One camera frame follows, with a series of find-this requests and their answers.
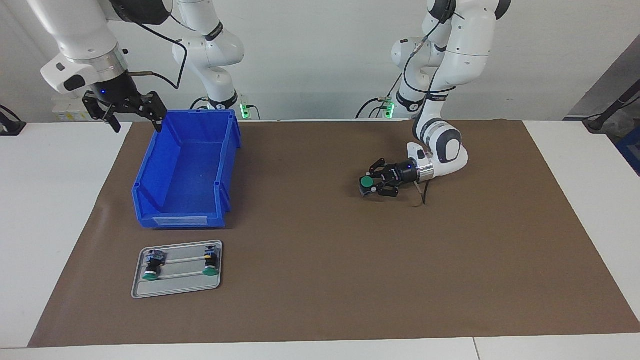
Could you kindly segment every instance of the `brown work surface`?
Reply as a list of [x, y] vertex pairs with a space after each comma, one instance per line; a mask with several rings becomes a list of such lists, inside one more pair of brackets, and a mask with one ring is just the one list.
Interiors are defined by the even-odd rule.
[[[227, 228], [153, 231], [131, 199], [134, 124], [30, 347], [640, 332], [521, 122], [454, 122], [469, 165], [363, 199], [403, 123], [242, 124]], [[144, 247], [220, 239], [216, 290], [131, 298]]]

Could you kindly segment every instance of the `black cable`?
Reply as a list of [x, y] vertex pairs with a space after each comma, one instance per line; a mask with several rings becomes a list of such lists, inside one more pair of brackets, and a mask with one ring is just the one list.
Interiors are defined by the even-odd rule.
[[[636, 97], [634, 100], [631, 100], [631, 101], [629, 101], [628, 103], [626, 103], [624, 106], [622, 106], [622, 107], [620, 108], [620, 110], [622, 110], [622, 109], [626, 108], [627, 106], [631, 106], [631, 105], [633, 105], [633, 103], [634, 103], [634, 102], [636, 102], [636, 101], [638, 101], [638, 100], [640, 100], [640, 96], [639, 96], [639, 97]], [[583, 120], [589, 120], [589, 119], [592, 119], [592, 118], [594, 118], [594, 117], [598, 117], [598, 116], [602, 116], [602, 115], [604, 115], [604, 113], [599, 113], [599, 114], [596, 114], [596, 115], [592, 115], [592, 116], [590, 116], [590, 117], [586, 117], [586, 118], [584, 118]]]
[[173, 19], [173, 21], [177, 22], [178, 25], [183, 25], [180, 20], [176, 19], [175, 16], [173, 16], [173, 13], [169, 13], [169, 16]]
[[247, 105], [246, 108], [255, 109], [255, 111], [258, 113], [258, 120], [262, 120], [262, 117], [260, 116], [260, 109], [258, 109], [256, 105]]
[[433, 73], [433, 76], [431, 77], [431, 81], [429, 82], [429, 88], [427, 89], [427, 91], [431, 91], [431, 87], [433, 86], [433, 80], [436, 78], [436, 75], [438, 74], [438, 70], [440, 70], [440, 68], [437, 68]]
[[[437, 29], [439, 26], [440, 26], [440, 21], [438, 21], [438, 23], [436, 24], [436, 26], [434, 26], [434, 27], [433, 27], [433, 29], [431, 29], [431, 31], [429, 31], [429, 33], [428, 33], [424, 38], [422, 38], [422, 41], [423, 41], [423, 42], [426, 42], [426, 40], [431, 36], [431, 34], [433, 34], [433, 32], [434, 32], [434, 31], [436, 31], [436, 29]], [[411, 90], [413, 90], [413, 91], [417, 91], [417, 92], [420, 92], [420, 93], [422, 93], [422, 94], [428, 94], [429, 92], [425, 92], [425, 91], [423, 91], [423, 90], [416, 89], [416, 88], [414, 88], [413, 86], [411, 86], [411, 84], [409, 84], [409, 81], [407, 81], [407, 79], [406, 79], [406, 70], [407, 70], [407, 68], [409, 67], [409, 63], [411, 62], [411, 59], [413, 59], [413, 57], [414, 57], [417, 53], [418, 53], [418, 52], [417, 52], [417, 51], [415, 51], [414, 53], [412, 53], [411, 55], [409, 55], [409, 59], [406, 61], [406, 64], [404, 65], [404, 70], [402, 71], [402, 76], [403, 76], [403, 78], [404, 78], [404, 83], [406, 84], [406, 86], [409, 86], [409, 88], [410, 88]]]
[[191, 106], [189, 107], [189, 110], [193, 110], [193, 108], [195, 108], [200, 101], [206, 101], [206, 100], [207, 99], [204, 97], [197, 98], [196, 101], [194, 101], [193, 104], [191, 104]]
[[371, 110], [371, 113], [369, 114], [369, 119], [371, 119], [371, 117], [373, 116], [373, 112], [374, 111], [377, 110], [378, 111], [378, 115], [379, 115], [380, 111], [382, 111], [382, 110], [384, 110], [386, 108], [387, 108], [386, 106], [380, 106], [379, 108], [375, 108], [375, 109]]
[[391, 96], [391, 93], [394, 91], [394, 89], [396, 88], [396, 85], [398, 85], [398, 82], [400, 81], [400, 78], [402, 77], [402, 74], [398, 75], [398, 78], [396, 79], [396, 82], [394, 83], [394, 86], [391, 86], [391, 89], [389, 90], [389, 92], [387, 93], [387, 97]]
[[422, 205], [427, 204], [427, 189], [429, 188], [430, 182], [431, 180], [427, 181], [427, 183], [424, 185], [424, 190], [422, 191]]
[[127, 18], [129, 18], [129, 20], [130, 20], [131, 22], [133, 22], [135, 25], [138, 25], [139, 27], [143, 28], [144, 30], [146, 30], [146, 31], [150, 32], [151, 34], [153, 34], [153, 35], [155, 35], [155, 36], [157, 36], [157, 37], [159, 37], [159, 38], [161, 38], [161, 39], [163, 39], [163, 40], [166, 40], [166, 41], [168, 41], [168, 42], [170, 42], [170, 43], [172, 43], [172, 44], [178, 45], [179, 47], [181, 47], [181, 48], [182, 48], [182, 50], [184, 50], [184, 58], [182, 59], [182, 65], [180, 66], [180, 73], [178, 74], [178, 82], [177, 82], [176, 84], [174, 84], [172, 81], [170, 81], [170, 80], [169, 80], [169, 79], [167, 79], [166, 77], [164, 77], [164, 76], [162, 76], [162, 75], [160, 75], [160, 74], [156, 74], [155, 72], [149, 72], [149, 73], [148, 73], [148, 75], [149, 75], [149, 76], [155, 76], [155, 77], [157, 77], [157, 78], [160, 78], [160, 79], [162, 79], [162, 80], [166, 81], [166, 82], [167, 82], [169, 85], [171, 85], [174, 89], [178, 90], [178, 89], [180, 88], [180, 83], [182, 82], [182, 73], [184, 72], [184, 67], [185, 67], [185, 65], [187, 64], [187, 55], [188, 55], [188, 52], [189, 52], [189, 51], [187, 50], [187, 47], [186, 47], [186, 46], [184, 46], [184, 45], [182, 45], [182, 44], [180, 43], [180, 41], [179, 41], [179, 40], [174, 40], [174, 39], [172, 39], [172, 38], [168, 38], [168, 37], [166, 37], [166, 36], [164, 36], [164, 35], [162, 35], [162, 34], [158, 33], [157, 31], [155, 31], [155, 30], [153, 30], [153, 29], [150, 29], [150, 28], [146, 27], [143, 23], [141, 23], [140, 21], [138, 21], [138, 20], [136, 19], [136, 17], [135, 17], [135, 16], [132, 16], [132, 15], [127, 11], [127, 7], [123, 4], [123, 2], [122, 2], [122, 1], [120, 1], [120, 0], [111, 0], [111, 2], [114, 4], [114, 6], [117, 6], [117, 7], [120, 9], [120, 11], [121, 11], [122, 13], [124, 13], [124, 14], [126, 15], [126, 17], [127, 17]]
[[155, 72], [151, 73], [151, 76], [155, 76], [157, 78], [161, 78], [162, 80], [165, 80], [169, 85], [171, 85], [174, 89], [178, 90], [180, 88], [180, 83], [182, 82], [182, 73], [184, 72], [184, 67], [187, 64], [187, 55], [188, 55], [188, 50], [187, 47], [182, 45], [180, 43], [180, 41], [178, 40], [174, 40], [172, 38], [168, 38], [160, 33], [158, 33], [157, 31], [150, 29], [148, 27], [146, 27], [144, 24], [140, 23], [140, 22], [134, 22], [135, 25], [138, 25], [139, 27], [143, 28], [144, 30], [147, 30], [148, 32], [150, 32], [151, 34], [166, 40], [172, 44], [178, 45], [179, 47], [182, 48], [182, 50], [184, 50], [184, 58], [182, 59], [182, 65], [180, 66], [180, 73], [178, 74], [178, 82], [176, 84], [174, 84], [171, 80], [167, 79], [166, 77], [160, 75], [160, 74], [156, 74]]
[[356, 115], [356, 117], [355, 117], [355, 118], [356, 118], [356, 119], [358, 119], [358, 118], [360, 117], [360, 114], [364, 111], [364, 109], [365, 109], [365, 108], [366, 108], [370, 103], [372, 103], [372, 102], [376, 102], [376, 101], [380, 102], [380, 100], [379, 100], [377, 97], [375, 97], [375, 98], [373, 98], [373, 99], [371, 99], [371, 100], [369, 100], [369, 101], [365, 102], [365, 103], [364, 103], [364, 105], [362, 105], [362, 107], [360, 108], [360, 111], [358, 111], [358, 115]]
[[7, 112], [7, 114], [15, 117], [16, 120], [18, 120], [19, 122], [22, 122], [22, 120], [20, 120], [20, 118], [18, 117], [18, 115], [16, 115], [13, 111], [11, 111], [11, 109], [7, 108], [4, 105], [0, 105], [0, 109], [4, 110]]

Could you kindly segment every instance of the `green round cap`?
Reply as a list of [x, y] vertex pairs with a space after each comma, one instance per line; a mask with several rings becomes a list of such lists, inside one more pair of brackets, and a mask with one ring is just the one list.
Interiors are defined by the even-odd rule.
[[206, 268], [206, 269], [202, 270], [202, 273], [205, 274], [206, 276], [216, 276], [216, 275], [220, 274], [218, 269], [214, 269], [214, 268]]
[[144, 280], [153, 281], [153, 280], [157, 280], [158, 279], [158, 275], [156, 275], [156, 274], [145, 274], [142, 278]]
[[360, 179], [360, 184], [365, 188], [370, 188], [373, 186], [373, 179], [371, 179], [371, 177], [369, 176], [365, 176]]

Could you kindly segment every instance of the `blue plastic bin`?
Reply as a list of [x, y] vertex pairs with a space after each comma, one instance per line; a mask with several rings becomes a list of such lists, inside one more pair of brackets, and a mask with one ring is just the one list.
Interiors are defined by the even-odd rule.
[[616, 145], [620, 154], [640, 176], [640, 127], [630, 132], [627, 137], [620, 140]]
[[223, 227], [241, 135], [232, 110], [169, 111], [133, 186], [143, 227]]

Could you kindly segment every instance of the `metal tray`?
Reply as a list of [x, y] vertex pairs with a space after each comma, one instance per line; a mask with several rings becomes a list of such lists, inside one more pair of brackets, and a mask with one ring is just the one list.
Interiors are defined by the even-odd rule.
[[[219, 251], [218, 269], [216, 276], [206, 276], [204, 269], [204, 252], [208, 246], [215, 246]], [[160, 250], [166, 253], [166, 262], [158, 273], [157, 280], [142, 279], [147, 264], [145, 257], [150, 250]], [[185, 243], [142, 249], [138, 256], [138, 267], [133, 280], [131, 296], [134, 299], [189, 293], [192, 291], [211, 290], [220, 285], [222, 277], [222, 241], [210, 240], [198, 243]]]

